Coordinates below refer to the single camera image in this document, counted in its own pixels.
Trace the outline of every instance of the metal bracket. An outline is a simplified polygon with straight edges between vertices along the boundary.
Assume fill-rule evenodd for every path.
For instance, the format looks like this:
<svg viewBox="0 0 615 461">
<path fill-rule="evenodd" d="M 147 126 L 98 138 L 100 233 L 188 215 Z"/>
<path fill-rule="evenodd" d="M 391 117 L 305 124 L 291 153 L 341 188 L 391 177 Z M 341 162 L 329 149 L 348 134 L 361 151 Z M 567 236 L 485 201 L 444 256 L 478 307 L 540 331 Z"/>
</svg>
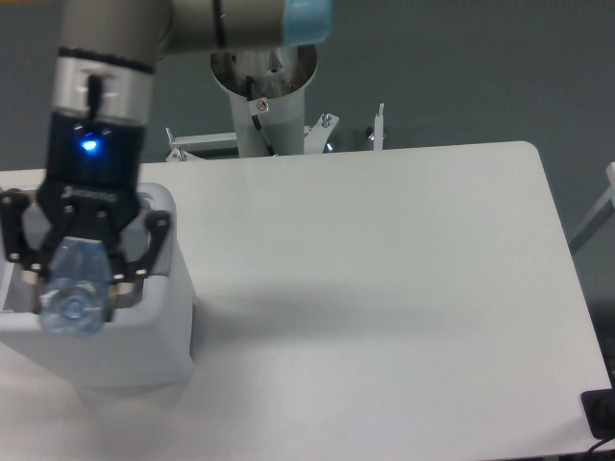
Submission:
<svg viewBox="0 0 615 461">
<path fill-rule="evenodd" d="M 332 147 L 329 149 L 327 144 L 338 123 L 339 117 L 336 117 L 332 113 L 323 113 L 306 136 L 304 141 L 304 152 L 306 154 L 331 152 Z"/>
</svg>

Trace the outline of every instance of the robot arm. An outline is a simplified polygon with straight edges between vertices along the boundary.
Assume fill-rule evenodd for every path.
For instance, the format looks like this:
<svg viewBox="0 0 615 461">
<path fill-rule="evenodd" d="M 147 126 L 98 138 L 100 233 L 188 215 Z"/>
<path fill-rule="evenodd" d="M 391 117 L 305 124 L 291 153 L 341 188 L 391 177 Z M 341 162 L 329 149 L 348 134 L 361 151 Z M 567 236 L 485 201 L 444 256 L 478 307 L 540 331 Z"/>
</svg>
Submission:
<svg viewBox="0 0 615 461">
<path fill-rule="evenodd" d="M 51 226 L 40 248 L 28 245 L 22 225 L 31 196 L 0 195 L 6 257 L 33 276 L 35 313 L 50 307 L 58 283 L 80 293 L 87 285 L 105 299 L 96 315 L 108 322 L 109 293 L 150 275 L 171 226 L 168 213 L 141 209 L 136 195 L 160 53 L 297 46 L 321 41 L 330 27 L 331 0 L 66 0 L 46 175 L 36 193 Z M 150 243 L 127 261 L 120 233 L 139 213 L 147 214 Z"/>
</svg>

